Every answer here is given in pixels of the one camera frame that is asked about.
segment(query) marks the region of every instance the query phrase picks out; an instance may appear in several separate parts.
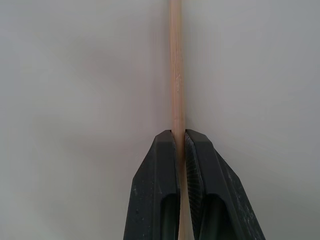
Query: wooden stick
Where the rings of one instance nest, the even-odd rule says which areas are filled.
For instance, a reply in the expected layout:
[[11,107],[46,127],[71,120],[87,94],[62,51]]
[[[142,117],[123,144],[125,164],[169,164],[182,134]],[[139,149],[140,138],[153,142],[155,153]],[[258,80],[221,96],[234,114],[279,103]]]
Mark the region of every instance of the wooden stick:
[[181,188],[179,240],[193,239],[185,163],[185,96],[182,56],[182,0],[170,0],[170,62],[172,134],[175,141]]

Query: wooden dowel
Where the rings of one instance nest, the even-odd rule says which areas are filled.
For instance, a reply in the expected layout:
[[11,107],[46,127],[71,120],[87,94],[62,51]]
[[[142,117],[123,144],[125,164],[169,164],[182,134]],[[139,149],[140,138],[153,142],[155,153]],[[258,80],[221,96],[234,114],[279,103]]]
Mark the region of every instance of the wooden dowel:
[[172,134],[175,141],[181,188],[179,240],[193,239],[185,164],[185,96],[182,55],[182,0],[170,0],[170,63]]

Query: gray surface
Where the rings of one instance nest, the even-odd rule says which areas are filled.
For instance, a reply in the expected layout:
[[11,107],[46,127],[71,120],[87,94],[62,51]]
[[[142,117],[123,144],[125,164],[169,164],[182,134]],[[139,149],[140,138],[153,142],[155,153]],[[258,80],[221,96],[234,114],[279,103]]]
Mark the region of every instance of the gray surface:
[[[317,0],[186,0],[186,123],[268,240],[320,235]],[[0,2],[0,239],[121,239],[169,129],[167,0]]]

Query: gray wall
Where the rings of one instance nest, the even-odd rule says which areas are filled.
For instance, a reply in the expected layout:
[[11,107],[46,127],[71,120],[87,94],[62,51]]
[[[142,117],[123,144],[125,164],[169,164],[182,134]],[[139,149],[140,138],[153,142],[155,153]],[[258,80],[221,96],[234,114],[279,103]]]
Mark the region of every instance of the gray wall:
[[[320,235],[317,0],[185,0],[186,123],[268,240]],[[168,0],[0,2],[0,239],[118,240],[171,127]]]

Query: white background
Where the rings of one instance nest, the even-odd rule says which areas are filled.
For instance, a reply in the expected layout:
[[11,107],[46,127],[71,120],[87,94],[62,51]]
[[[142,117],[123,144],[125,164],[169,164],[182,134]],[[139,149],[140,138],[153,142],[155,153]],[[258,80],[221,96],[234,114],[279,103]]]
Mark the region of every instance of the white background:
[[[171,127],[168,0],[0,1],[0,239],[120,240]],[[183,1],[186,124],[267,240],[320,236],[320,2]]]

